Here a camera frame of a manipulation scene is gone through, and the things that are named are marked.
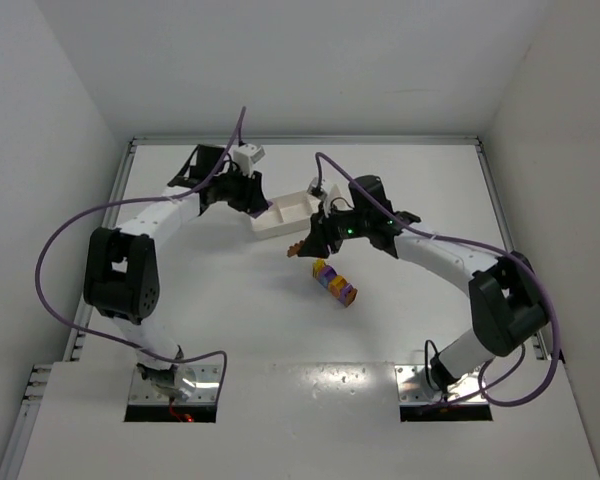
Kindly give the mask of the yellow striped lego brick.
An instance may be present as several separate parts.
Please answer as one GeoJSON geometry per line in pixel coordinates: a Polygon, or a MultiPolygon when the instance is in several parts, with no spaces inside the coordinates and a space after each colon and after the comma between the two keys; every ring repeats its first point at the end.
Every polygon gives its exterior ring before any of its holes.
{"type": "Polygon", "coordinates": [[[320,272],[327,266],[327,263],[324,259],[317,259],[314,261],[312,265],[312,275],[314,278],[317,278],[320,275],[320,272]]]}

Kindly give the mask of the brown orange lego plate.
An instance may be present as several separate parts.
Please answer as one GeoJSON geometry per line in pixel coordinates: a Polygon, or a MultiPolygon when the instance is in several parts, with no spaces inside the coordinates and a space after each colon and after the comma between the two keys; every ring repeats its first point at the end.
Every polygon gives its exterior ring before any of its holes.
{"type": "Polygon", "coordinates": [[[287,257],[291,258],[291,257],[297,256],[298,252],[301,250],[303,245],[304,245],[303,241],[300,241],[294,245],[291,245],[287,250],[287,253],[286,253],[287,257]]]}

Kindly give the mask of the white three-compartment tray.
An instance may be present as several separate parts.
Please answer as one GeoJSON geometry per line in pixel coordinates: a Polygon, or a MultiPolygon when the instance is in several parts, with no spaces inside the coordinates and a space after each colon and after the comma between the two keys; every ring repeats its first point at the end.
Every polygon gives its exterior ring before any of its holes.
{"type": "Polygon", "coordinates": [[[307,230],[319,203],[318,198],[306,191],[275,197],[264,213],[250,219],[252,232],[257,239],[264,240],[307,230]]]}

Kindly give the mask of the thin purple lego plate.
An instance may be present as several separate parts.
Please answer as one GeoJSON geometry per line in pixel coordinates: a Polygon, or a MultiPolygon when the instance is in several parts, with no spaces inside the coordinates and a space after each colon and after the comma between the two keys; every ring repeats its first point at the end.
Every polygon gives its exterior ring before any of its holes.
{"type": "Polygon", "coordinates": [[[351,284],[346,284],[340,291],[339,301],[345,307],[348,307],[356,298],[358,290],[351,284]]]}

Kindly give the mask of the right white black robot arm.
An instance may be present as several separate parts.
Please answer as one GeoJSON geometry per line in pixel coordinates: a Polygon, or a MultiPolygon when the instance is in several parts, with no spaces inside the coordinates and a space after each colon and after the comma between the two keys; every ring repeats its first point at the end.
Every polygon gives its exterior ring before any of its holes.
{"type": "Polygon", "coordinates": [[[308,236],[287,254],[326,259],[344,241],[366,238],[374,248],[420,266],[464,293],[471,327],[429,361],[427,375],[436,389],[445,391],[475,368],[508,356],[548,324],[549,315],[526,272],[529,264],[523,255],[493,256],[435,238],[418,216],[393,209],[375,175],[350,181],[349,191],[352,208],[320,203],[310,217],[308,236]]]}

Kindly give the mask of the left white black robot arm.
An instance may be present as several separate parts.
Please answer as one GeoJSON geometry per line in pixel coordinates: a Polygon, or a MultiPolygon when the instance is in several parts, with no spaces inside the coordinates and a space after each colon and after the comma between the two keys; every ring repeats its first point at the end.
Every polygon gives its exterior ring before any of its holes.
{"type": "Polygon", "coordinates": [[[141,378],[170,399],[193,395],[195,380],[182,364],[182,348],[155,316],[160,283],[157,253],[184,225],[211,205],[224,202],[253,218],[270,206],[262,175],[254,166],[265,155],[261,146],[240,144],[227,153],[198,145],[151,204],[114,228],[100,227],[90,237],[83,296],[109,318],[123,338],[138,345],[141,378]]]}

